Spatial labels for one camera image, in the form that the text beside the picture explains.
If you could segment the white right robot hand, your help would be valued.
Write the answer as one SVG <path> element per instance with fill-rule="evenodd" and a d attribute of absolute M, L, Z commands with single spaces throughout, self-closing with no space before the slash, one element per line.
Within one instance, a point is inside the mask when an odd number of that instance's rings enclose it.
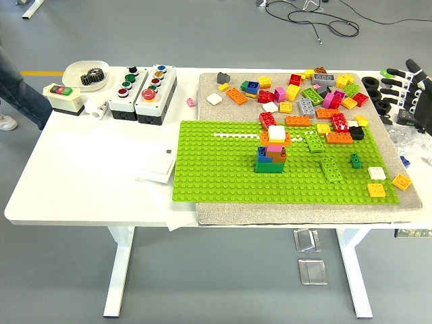
<path fill-rule="evenodd" d="M 381 88 L 383 99 L 388 103 L 403 107 L 413 114 L 415 120 L 426 133 L 431 135 L 431 79 L 412 60 L 406 61 L 408 71 L 387 68 L 386 72 L 396 78 L 384 78 L 382 83 L 392 88 Z"/>

